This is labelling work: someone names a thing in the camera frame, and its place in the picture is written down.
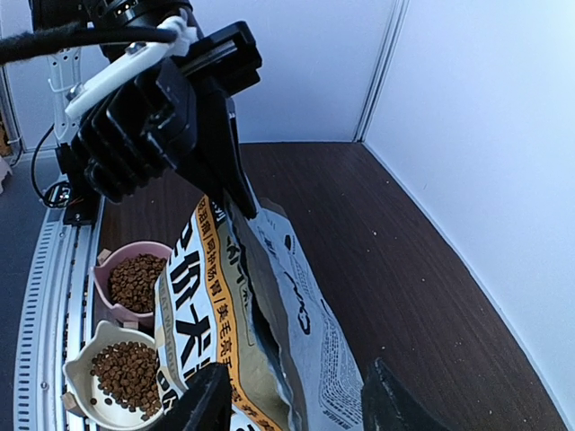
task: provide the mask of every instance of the white wall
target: white wall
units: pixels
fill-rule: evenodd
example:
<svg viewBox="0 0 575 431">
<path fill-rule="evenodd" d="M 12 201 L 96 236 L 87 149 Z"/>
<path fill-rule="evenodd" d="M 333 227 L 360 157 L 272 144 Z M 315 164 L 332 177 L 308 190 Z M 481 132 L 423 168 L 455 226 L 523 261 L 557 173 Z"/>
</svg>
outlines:
<svg viewBox="0 0 575 431">
<path fill-rule="evenodd" d="M 204 32 L 245 20 L 264 58 L 261 82 L 236 98 L 240 138 L 350 141 L 373 72 L 391 0 L 192 2 Z M 31 27 L 26 0 L 0 2 L 3 35 Z M 83 66 L 97 70 L 94 49 Z M 26 145 L 52 122 L 46 60 L 9 67 Z"/>
<path fill-rule="evenodd" d="M 367 145 L 575 425 L 575 4 L 411 2 Z"/>
<path fill-rule="evenodd" d="M 0 35 L 2 37 L 31 31 L 31 13 L 27 0 L 0 1 Z M 87 79 L 107 65 L 96 47 L 82 50 L 82 77 Z M 26 149 L 33 149 L 54 122 L 49 66 L 46 58 L 8 65 L 8 80 L 22 138 Z M 46 147 L 54 145 L 52 136 Z"/>
</svg>

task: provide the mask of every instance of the dry pet food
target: dry pet food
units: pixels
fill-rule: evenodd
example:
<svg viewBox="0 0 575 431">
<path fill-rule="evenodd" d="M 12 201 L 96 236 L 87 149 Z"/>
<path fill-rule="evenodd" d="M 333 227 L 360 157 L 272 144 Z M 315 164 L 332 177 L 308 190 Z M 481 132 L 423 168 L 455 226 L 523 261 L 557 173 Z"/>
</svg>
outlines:
<svg viewBox="0 0 575 431">
<path fill-rule="evenodd" d="M 149 418 L 160 409 L 154 349 L 143 343 L 121 342 L 107 346 L 92 359 L 92 364 L 92 371 L 100 382 L 98 388 L 122 408 L 131 412 L 140 409 Z M 112 404 L 109 400 L 105 401 L 108 405 Z"/>
<path fill-rule="evenodd" d="M 151 254 L 140 254 L 126 259 L 110 273 L 110 297 L 132 312 L 154 310 L 154 285 L 164 269 L 166 259 Z"/>
</svg>

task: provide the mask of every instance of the pink bowl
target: pink bowl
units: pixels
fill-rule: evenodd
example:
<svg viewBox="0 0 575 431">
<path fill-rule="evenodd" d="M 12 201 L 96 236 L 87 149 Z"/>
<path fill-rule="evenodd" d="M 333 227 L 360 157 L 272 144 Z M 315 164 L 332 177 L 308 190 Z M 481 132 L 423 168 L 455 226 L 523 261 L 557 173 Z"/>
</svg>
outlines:
<svg viewBox="0 0 575 431">
<path fill-rule="evenodd" d="M 140 241 L 132 242 L 114 251 L 100 267 L 92 267 L 96 290 L 104 304 L 110 309 L 112 315 L 119 321 L 137 321 L 147 328 L 154 327 L 154 313 L 137 313 L 128 310 L 121 303 L 111 303 L 108 280 L 110 273 L 125 259 L 133 259 L 140 254 L 151 254 L 157 258 L 169 259 L 172 249 L 160 242 Z"/>
</svg>

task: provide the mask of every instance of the bowl rim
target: bowl rim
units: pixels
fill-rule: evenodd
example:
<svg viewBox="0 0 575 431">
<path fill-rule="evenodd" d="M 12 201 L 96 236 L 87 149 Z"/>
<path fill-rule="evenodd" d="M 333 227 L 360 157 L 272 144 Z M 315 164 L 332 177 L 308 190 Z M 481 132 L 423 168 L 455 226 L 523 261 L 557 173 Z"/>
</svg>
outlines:
<svg viewBox="0 0 575 431">
<path fill-rule="evenodd" d="M 106 258 L 106 260 L 101 265 L 96 265 L 96 266 L 100 267 L 100 268 L 104 267 L 104 266 L 106 266 L 106 262 L 110 261 L 111 258 L 114 257 L 114 255 L 119 254 L 120 251 L 122 251 L 124 249 L 130 249 L 132 247 L 135 247 L 135 246 L 141 245 L 141 244 L 159 245 L 159 246 L 162 246 L 162 247 L 166 248 L 167 250 L 169 250 L 170 253 L 172 253 L 172 251 L 173 251 L 173 249 L 171 247 L 164 244 L 163 242 L 159 242 L 159 241 L 133 241 L 133 242 L 129 242 L 128 244 L 124 244 L 121 247 L 119 247 L 118 249 L 116 249 L 110 256 L 108 256 Z"/>
<path fill-rule="evenodd" d="M 105 326 L 111 326 L 114 328 L 114 330 L 118 330 L 119 332 L 131 332 L 131 333 L 135 333 L 138 336 L 141 336 L 143 339 L 147 339 L 148 341 L 151 341 L 152 344 L 155 346 L 155 340 L 150 337 L 149 335 L 147 335 L 146 333 L 140 331 L 140 330 L 133 330 L 131 328 L 122 328 L 120 326 L 114 325 L 112 322 L 110 321 L 100 321 L 98 323 L 98 326 L 96 326 L 96 331 L 94 332 L 93 337 L 84 344 L 84 347 L 82 347 L 82 349 L 80 350 L 80 352 L 78 353 L 78 355 L 69 361 L 66 361 L 64 363 L 64 365 L 62 366 L 62 373 L 64 374 L 66 381 L 68 383 L 68 391 L 74 394 L 74 398 L 75 398 L 75 402 L 78 404 L 78 406 L 80 407 L 80 409 L 82 410 L 82 412 L 91 420 L 93 420 L 96 424 L 98 424 L 100 427 L 104 427 L 106 429 L 108 425 L 103 424 L 97 417 L 95 417 L 92 413 L 90 413 L 89 409 L 86 407 L 86 403 L 82 400 L 82 398 L 80 396 L 78 396 L 77 391 L 75 390 L 75 385 L 72 381 L 71 378 L 68 377 L 68 372 L 66 371 L 66 365 L 67 364 L 72 364 L 72 363 L 80 363 L 80 361 L 83 359 L 82 356 L 85 354 L 86 349 L 92 345 L 93 342 L 95 342 L 95 340 L 98 338 L 99 335 L 99 331 L 102 330 L 101 328 L 104 328 Z M 119 431 L 138 431 L 141 429 L 146 429 L 147 427 L 153 425 L 158 418 L 160 417 L 160 415 L 162 415 L 164 413 L 164 406 L 162 406 L 152 417 L 150 417 L 150 419 L 148 419 L 146 422 L 140 424 L 140 425 L 135 425 L 133 427 L 123 427 L 123 428 L 118 428 Z"/>
</svg>

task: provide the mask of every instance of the wooden floor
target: wooden floor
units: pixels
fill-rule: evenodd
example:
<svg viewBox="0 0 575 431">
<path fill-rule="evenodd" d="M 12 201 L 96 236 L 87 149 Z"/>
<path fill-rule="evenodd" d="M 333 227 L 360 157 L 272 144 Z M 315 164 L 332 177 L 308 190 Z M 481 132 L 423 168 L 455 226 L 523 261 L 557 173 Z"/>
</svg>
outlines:
<svg viewBox="0 0 575 431">
<path fill-rule="evenodd" d="M 358 364 L 381 356 L 453 429 L 565 429 L 537 375 L 456 254 L 360 145 L 244 145 L 282 205 Z M 174 244 L 200 194 L 166 174 L 108 205 L 102 247 Z"/>
</svg>

